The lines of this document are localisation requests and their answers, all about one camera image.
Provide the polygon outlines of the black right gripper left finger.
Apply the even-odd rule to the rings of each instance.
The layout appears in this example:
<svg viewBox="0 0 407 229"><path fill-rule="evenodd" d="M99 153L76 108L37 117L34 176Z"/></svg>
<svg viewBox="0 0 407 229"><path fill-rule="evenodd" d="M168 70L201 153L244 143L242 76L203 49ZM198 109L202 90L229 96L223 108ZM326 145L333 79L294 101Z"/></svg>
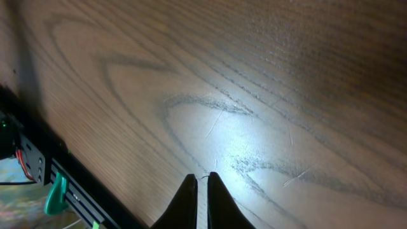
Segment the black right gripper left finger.
<svg viewBox="0 0 407 229"><path fill-rule="evenodd" d="M197 207L198 182L194 174L188 174L151 229L196 229Z"/></svg>

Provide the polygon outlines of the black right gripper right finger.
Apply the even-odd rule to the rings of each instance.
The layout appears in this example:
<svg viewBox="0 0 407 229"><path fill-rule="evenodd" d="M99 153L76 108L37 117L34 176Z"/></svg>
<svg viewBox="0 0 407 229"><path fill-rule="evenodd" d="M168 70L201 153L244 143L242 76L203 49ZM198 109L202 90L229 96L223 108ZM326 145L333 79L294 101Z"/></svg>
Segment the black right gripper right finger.
<svg viewBox="0 0 407 229"><path fill-rule="evenodd" d="M255 229L217 172L211 172L207 182L207 225L210 229Z"/></svg>

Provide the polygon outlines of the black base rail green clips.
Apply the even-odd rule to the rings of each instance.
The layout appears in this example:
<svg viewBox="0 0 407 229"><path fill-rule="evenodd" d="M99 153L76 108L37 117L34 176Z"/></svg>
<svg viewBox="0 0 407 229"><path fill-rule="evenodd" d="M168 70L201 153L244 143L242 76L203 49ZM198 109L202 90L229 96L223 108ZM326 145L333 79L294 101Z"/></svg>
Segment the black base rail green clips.
<svg viewBox="0 0 407 229"><path fill-rule="evenodd" d="M71 208L89 228L145 228L16 95L1 87L1 158L17 158L29 179L50 186L45 214Z"/></svg>

